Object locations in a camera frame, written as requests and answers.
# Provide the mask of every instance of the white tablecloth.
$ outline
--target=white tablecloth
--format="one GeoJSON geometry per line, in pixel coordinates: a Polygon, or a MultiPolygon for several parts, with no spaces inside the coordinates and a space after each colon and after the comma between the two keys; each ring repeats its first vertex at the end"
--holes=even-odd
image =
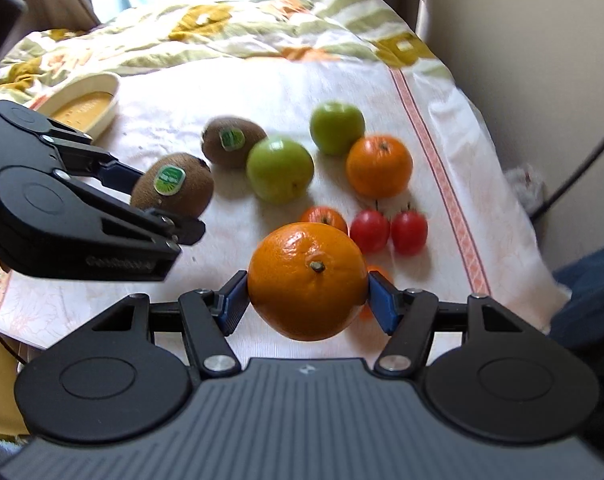
{"type": "MultiPolygon", "coordinates": [[[[533,229],[502,176],[484,123],[439,61],[421,60],[393,71],[374,62],[258,58],[201,60],[124,78],[118,118],[99,144],[126,164],[147,170],[167,153],[202,156],[206,122],[221,114],[242,116],[309,149],[316,171],[308,195],[272,206],[253,195],[242,171],[213,168],[215,196],[202,216],[207,234],[197,245],[183,248],[165,282],[62,282],[14,273],[0,309],[0,330],[46,348],[130,292],[173,301],[192,288],[220,287],[237,269],[247,268],[266,234],[296,221],[312,203],[338,209],[350,223],[373,203],[354,194],[343,159],[322,156],[308,133],[313,108],[333,99],[357,105],[368,132],[399,137],[413,155],[409,189],[381,201],[380,209],[393,215],[411,202],[429,221],[422,254],[397,257],[389,245],[367,257],[369,263],[389,269],[399,288],[418,286],[445,301],[490,293],[544,328],[566,294],[544,267],[533,229]]],[[[371,361],[386,339],[374,321],[357,320],[331,339],[294,342],[270,329],[249,307],[229,343],[243,363],[250,356],[362,356],[371,361]]]]}

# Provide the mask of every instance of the bed sheet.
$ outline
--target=bed sheet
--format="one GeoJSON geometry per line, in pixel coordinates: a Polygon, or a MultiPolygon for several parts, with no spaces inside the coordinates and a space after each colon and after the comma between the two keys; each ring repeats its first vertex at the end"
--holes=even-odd
{"type": "MultiPolygon", "coordinates": [[[[147,170],[167,153],[201,156],[201,131],[211,117],[243,116],[309,149],[316,173],[307,196],[269,205],[253,195],[242,171],[213,167],[215,195],[202,216],[207,234],[183,248],[165,282],[61,282],[13,273],[0,307],[0,330],[46,348],[131,292],[173,301],[192,288],[218,288],[247,267],[266,234],[296,221],[312,203],[337,208],[350,223],[373,203],[354,194],[344,160],[318,153],[308,133],[313,108],[329,99],[357,105],[368,132],[398,137],[413,155],[408,190],[380,201],[380,209],[393,215],[411,202],[429,220],[427,248],[418,256],[398,257],[389,247],[367,260],[389,269],[399,288],[417,286],[445,301],[486,292],[545,328],[566,294],[541,260],[534,231],[502,175],[481,117],[439,61],[389,68],[380,62],[222,58],[124,78],[118,117],[99,144],[124,163],[147,170]]],[[[249,307],[229,343],[243,364],[250,356],[362,356],[371,362],[386,339],[373,320],[358,319],[328,340],[295,342],[249,307]]]]}
{"type": "Polygon", "coordinates": [[[127,9],[88,33],[32,32],[0,63],[0,99],[36,108],[86,74],[138,75],[219,57],[401,67],[434,56],[382,0],[195,0],[127,9]]]}

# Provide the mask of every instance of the mandarin orange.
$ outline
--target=mandarin orange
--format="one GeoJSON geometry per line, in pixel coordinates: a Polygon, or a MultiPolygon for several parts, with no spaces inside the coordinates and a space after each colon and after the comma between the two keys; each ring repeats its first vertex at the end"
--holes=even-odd
{"type": "Polygon", "coordinates": [[[261,318],[282,335],[318,341],[357,316],[368,294],[364,257],[346,234],[319,222],[285,225],[253,253],[248,288],[261,318]]]}
{"type": "Polygon", "coordinates": [[[367,198],[389,198],[406,189],[413,173],[411,153],[395,137],[362,137],[346,159],[351,186],[367,198]]]}

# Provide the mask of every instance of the small red tomato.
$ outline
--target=small red tomato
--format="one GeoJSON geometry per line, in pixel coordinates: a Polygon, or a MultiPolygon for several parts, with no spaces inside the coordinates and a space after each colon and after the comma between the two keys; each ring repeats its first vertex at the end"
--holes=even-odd
{"type": "Polygon", "coordinates": [[[402,211],[391,222],[391,240],[397,253],[413,256],[426,245],[429,225],[426,217],[417,211],[402,211]]]}
{"type": "Polygon", "coordinates": [[[351,224],[351,239],[363,253],[375,253],[386,247],[391,225],[378,211],[362,211],[351,224]]]}

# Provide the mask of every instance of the black cable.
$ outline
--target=black cable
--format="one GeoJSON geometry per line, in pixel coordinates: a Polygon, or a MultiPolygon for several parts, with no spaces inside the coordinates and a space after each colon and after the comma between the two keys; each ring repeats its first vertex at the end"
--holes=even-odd
{"type": "Polygon", "coordinates": [[[12,355],[15,359],[18,360],[19,363],[22,363],[23,365],[26,364],[26,361],[24,361],[24,359],[22,359],[17,352],[15,352],[8,343],[6,343],[4,341],[4,338],[0,335],[0,343],[2,343],[2,346],[8,351],[8,353],[10,355],[12,355]]]}
{"type": "Polygon", "coordinates": [[[562,196],[571,189],[573,184],[575,184],[578,179],[586,173],[586,171],[591,167],[591,165],[598,160],[600,155],[604,152],[604,137],[600,143],[594,148],[594,150],[589,153],[589,156],[584,159],[582,164],[580,164],[573,174],[560,186],[556,192],[553,193],[547,200],[544,200],[542,205],[538,207],[533,214],[530,216],[531,222],[536,222],[539,220],[549,209],[553,207],[553,205],[562,198],[562,196]]]}

